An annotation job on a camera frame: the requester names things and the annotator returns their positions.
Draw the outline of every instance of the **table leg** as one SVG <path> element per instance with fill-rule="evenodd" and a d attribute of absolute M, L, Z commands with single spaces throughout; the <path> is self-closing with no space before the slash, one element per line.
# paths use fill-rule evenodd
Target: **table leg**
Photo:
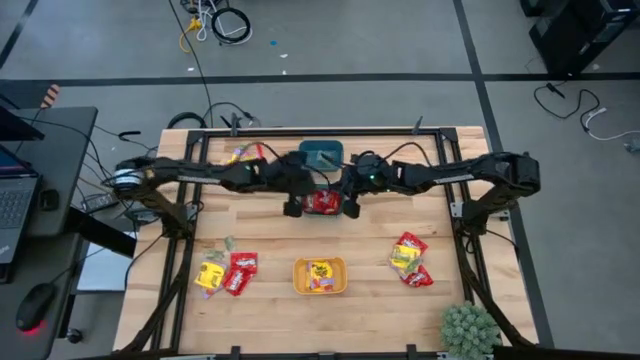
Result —
<path fill-rule="evenodd" d="M 87 241 L 105 247 L 113 252 L 133 257 L 136 242 L 130 236 L 105 225 L 80 210 L 70 208 L 67 223 L 67 232 L 77 232 Z"/>

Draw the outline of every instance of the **desk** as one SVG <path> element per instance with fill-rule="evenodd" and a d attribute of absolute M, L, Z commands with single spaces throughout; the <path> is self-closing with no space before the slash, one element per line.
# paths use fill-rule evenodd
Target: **desk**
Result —
<path fill-rule="evenodd" d="M 15 114 L 32 118 L 36 111 L 25 109 L 15 111 Z M 91 136 L 97 113 L 93 107 L 46 109 L 40 112 L 38 120 L 66 125 Z M 75 232 L 91 235 L 90 225 L 98 223 L 100 231 L 104 231 L 98 240 L 108 237 L 113 241 L 126 241 L 128 244 L 116 244 L 114 247 L 126 249 L 128 246 L 131 251 L 134 245 L 133 239 L 92 218 L 84 222 L 79 211 L 70 210 L 87 151 L 86 138 L 72 130 L 50 124 L 36 123 L 34 127 L 45 134 L 45 139 L 25 142 L 18 157 L 30 162 L 42 175 L 41 190 L 55 189 L 58 192 L 60 206 L 55 211 L 45 212 L 37 208 L 30 211 L 26 237 L 21 241 L 14 263 L 11 264 L 14 273 L 12 281 L 0 285 L 0 347 L 3 358 L 7 359 L 47 358 L 56 336 L 64 337 L 73 306 L 73 296 L 69 296 L 71 280 L 76 275 L 73 271 L 66 272 L 55 282 L 55 299 L 49 306 L 41 329 L 31 336 L 24 335 L 15 327 L 15 317 L 20 302 L 33 286 L 50 281 L 81 256 L 83 237 Z M 15 151 L 18 142 L 6 142 L 3 145 Z M 78 222 L 82 222 L 86 228 L 78 227 Z"/>
<path fill-rule="evenodd" d="M 463 159 L 488 152 L 481 127 L 449 130 L 449 133 L 454 130 L 454 135 L 457 131 Z M 349 131 L 354 135 L 361 131 L 366 136 L 339 136 Z M 226 136 L 228 131 L 207 133 Z M 311 134 L 308 129 L 264 129 L 264 133 L 282 135 L 262 137 L 261 130 L 243 130 L 239 138 L 213 138 L 208 143 L 208 161 L 226 160 L 234 148 L 250 141 L 264 141 L 284 153 L 297 149 L 303 140 L 327 139 L 301 135 Z M 342 142 L 347 159 L 349 154 L 365 150 L 388 154 L 402 143 L 416 141 L 425 148 L 431 161 L 438 163 L 435 137 L 411 136 L 407 128 L 346 132 L 343 128 L 324 133 Z M 165 130 L 158 156 L 183 158 L 187 134 L 187 130 Z M 195 146 L 194 159 L 200 146 Z M 446 152 L 449 162 L 453 161 L 452 149 L 447 148 Z M 273 156 L 269 154 L 267 158 L 272 160 Z M 404 148 L 392 159 L 424 162 L 420 152 L 412 147 Z M 331 176 L 332 181 L 337 180 L 337 174 Z M 490 186 L 479 181 L 469 183 L 471 196 L 480 197 Z M 173 183 L 163 186 L 161 191 L 175 200 L 177 189 L 178 184 Z M 460 200 L 457 186 L 454 191 Z M 234 345 L 241 346 L 243 353 L 403 352 L 407 344 L 416 344 L 421 352 L 443 350 L 439 341 L 440 315 L 448 306 L 464 301 L 445 195 L 441 186 L 414 197 L 391 193 L 364 196 L 359 200 L 362 208 L 357 220 L 344 216 L 293 219 L 282 215 L 285 195 L 235 194 L 203 186 L 205 208 L 198 216 L 184 317 L 178 325 L 179 353 L 228 354 Z M 491 219 L 488 228 L 509 237 L 506 222 Z M 144 250 L 160 230 L 160 225 L 142 229 L 136 253 Z M 387 265 L 392 245 L 404 231 L 428 243 L 424 261 L 435 280 L 432 286 L 410 288 Z M 220 292 L 204 300 L 192 280 L 204 252 L 214 246 L 223 247 L 223 239 L 228 235 L 236 238 L 239 251 L 258 252 L 258 274 L 237 298 Z M 525 337 L 537 341 L 512 245 L 492 235 L 482 236 L 481 242 L 493 298 Z M 132 340 L 156 306 L 167 246 L 168 241 L 162 239 L 133 267 L 114 349 Z M 178 244 L 176 269 L 183 248 L 183 243 Z M 322 256 L 345 259 L 349 274 L 347 290 L 335 296 L 298 295 L 292 286 L 294 261 Z M 169 344 L 173 314 L 173 310 L 167 311 L 162 347 Z"/>

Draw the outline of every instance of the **black floor stripe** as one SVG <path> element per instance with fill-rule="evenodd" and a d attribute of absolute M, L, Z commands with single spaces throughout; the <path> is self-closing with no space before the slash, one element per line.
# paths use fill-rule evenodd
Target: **black floor stripe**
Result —
<path fill-rule="evenodd" d="M 549 74 L 453 74 L 453 73 L 370 73 L 370 74 L 314 74 L 314 75 L 248 75 L 206 76 L 207 84 L 277 84 L 277 83 L 322 83 L 322 82 L 366 82 L 366 81 L 442 81 L 442 82 L 510 82 L 510 81 L 560 81 L 561 76 Z M 640 73 L 582 74 L 574 81 L 619 81 L 640 80 Z M 49 86 L 58 84 L 67 87 L 100 86 L 151 86 L 151 85 L 201 85 L 199 77 L 148 77 L 113 79 L 34 79 L 0 80 L 4 85 Z"/>
<path fill-rule="evenodd" d="M 13 47 L 16 45 L 16 42 L 18 42 L 18 38 L 20 37 L 22 30 L 24 29 L 24 26 L 27 24 L 27 20 L 29 20 L 29 17 L 33 13 L 33 9 L 35 9 L 37 4 L 38 4 L 38 0 L 29 1 L 29 4 L 27 5 L 27 8 L 24 10 L 22 17 L 20 18 L 20 21 L 18 21 L 18 24 L 13 29 L 13 32 L 11 33 L 9 40 L 7 40 L 7 43 L 4 45 L 4 48 L 2 48 L 2 52 L 0 53 L 0 69 L 2 69 L 4 64 L 7 62 L 7 59 L 9 58 L 9 54 L 11 54 L 11 50 L 13 50 Z"/>
<path fill-rule="evenodd" d="M 640 80 L 640 72 L 586 73 L 567 79 L 566 76 L 551 74 L 483 74 L 484 81 L 617 81 Z"/>
<path fill-rule="evenodd" d="M 478 99 L 480 101 L 480 107 L 482 109 L 485 125 L 489 134 L 489 141 L 491 142 L 493 151 L 502 151 L 502 141 L 500 140 L 500 134 L 498 133 L 498 126 L 493 114 L 493 109 L 491 108 L 491 102 L 489 100 L 485 78 L 482 75 L 482 70 L 480 69 L 478 55 L 473 44 L 471 30 L 469 28 L 467 15 L 465 14 L 464 7 L 462 5 L 462 0 L 454 0 L 453 4 L 456 9 L 458 22 L 460 23 L 462 39 L 464 41 L 465 49 L 467 50 L 469 64 L 471 65 L 471 73 L 474 78 L 476 89 L 478 90 Z M 538 278 L 536 277 L 533 259 L 531 257 L 531 251 L 529 249 L 529 244 L 527 242 L 527 237 L 522 222 L 522 216 L 518 209 L 512 210 L 510 213 L 514 238 L 517 241 L 520 250 L 519 260 L 522 267 L 522 276 L 526 284 L 529 304 L 531 306 L 531 312 L 536 326 L 536 331 L 538 333 L 538 341 L 545 347 L 553 347 L 551 328 L 549 327 L 549 320 L 547 318 L 547 313 L 542 301 L 540 285 L 538 283 Z"/>

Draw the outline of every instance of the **succulent plant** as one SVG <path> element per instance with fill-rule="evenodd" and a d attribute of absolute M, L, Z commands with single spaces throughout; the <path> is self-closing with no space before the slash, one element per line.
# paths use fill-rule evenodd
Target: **succulent plant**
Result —
<path fill-rule="evenodd" d="M 462 360 L 482 360 L 500 345 L 500 328 L 487 310 L 465 303 L 442 314 L 440 339 L 449 354 Z"/>

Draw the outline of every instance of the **red light on mouse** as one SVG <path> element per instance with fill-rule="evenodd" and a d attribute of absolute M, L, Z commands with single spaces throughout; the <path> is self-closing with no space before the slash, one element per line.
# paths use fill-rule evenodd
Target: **red light on mouse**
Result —
<path fill-rule="evenodd" d="M 40 332 L 40 329 L 44 328 L 45 325 L 46 323 L 44 322 L 44 320 L 42 320 L 40 321 L 40 324 L 38 324 L 38 326 L 34 327 L 31 330 L 23 331 L 22 333 L 28 336 L 38 335 L 38 333 Z"/>

